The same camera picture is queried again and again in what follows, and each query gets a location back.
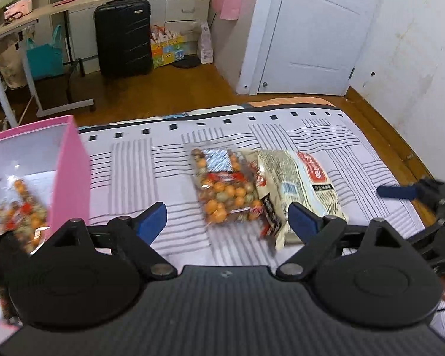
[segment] wooden floor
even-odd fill
[[[66,104],[64,81],[43,80],[36,85],[45,108]],[[149,75],[118,80],[104,80],[100,73],[76,77],[72,83],[73,99],[94,98],[96,110],[78,109],[72,112],[78,126],[91,126],[122,120],[132,120],[159,115],[169,115],[193,109],[211,108],[248,101],[264,101],[270,98],[300,95],[259,94],[236,95],[219,75],[213,65],[200,65],[192,69],[179,69],[171,65],[160,67]],[[416,181],[412,172],[389,143],[372,124],[346,98],[316,95],[341,108],[361,129],[378,152],[381,159],[401,184]],[[26,106],[29,98],[27,88],[8,92],[8,97],[17,114]],[[36,121],[36,104],[31,103],[23,123]],[[3,112],[0,108],[0,119]],[[423,207],[416,206],[426,225],[433,223],[433,215]]]

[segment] wall stain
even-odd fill
[[[393,127],[396,130],[399,130],[399,128],[404,125],[406,120],[410,116],[412,116],[414,106],[416,106],[418,102],[422,100],[427,91],[430,89],[437,68],[438,66],[435,67],[435,70],[433,71],[432,75],[427,75],[424,76],[422,79],[420,79],[418,86],[416,87],[412,95],[409,97],[409,99],[406,100],[406,105],[404,106],[404,109],[401,111],[399,120],[395,124],[393,124]]]
[[[399,42],[397,43],[397,46],[394,49],[394,53],[392,54],[392,58],[390,59],[389,65],[392,65],[392,63],[394,63],[394,59],[396,58],[397,53],[399,52],[399,48],[401,47],[400,45],[402,44],[402,40],[404,40],[404,37],[406,37],[407,33],[412,29],[414,23],[415,23],[415,17],[409,23],[409,25],[407,26],[407,29],[404,33],[400,34],[399,32],[397,32],[395,34],[395,37],[397,37],[399,39]]]

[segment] blue shopping bag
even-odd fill
[[[34,80],[64,74],[63,50],[61,48],[61,25],[53,32],[52,44],[36,46],[32,39],[27,39],[28,62]]]

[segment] carbon fiber surface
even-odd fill
[[[303,285],[280,282],[265,266],[186,266],[176,279],[148,285],[134,308],[109,324],[78,333],[26,327],[0,352],[6,356],[445,356],[445,341],[424,325],[397,332],[350,327],[315,305]]]

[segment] cabinet drawer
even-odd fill
[[[165,23],[165,29],[179,32],[185,41],[198,41],[198,21],[170,21]]]
[[[207,20],[209,0],[166,0],[166,21]]]

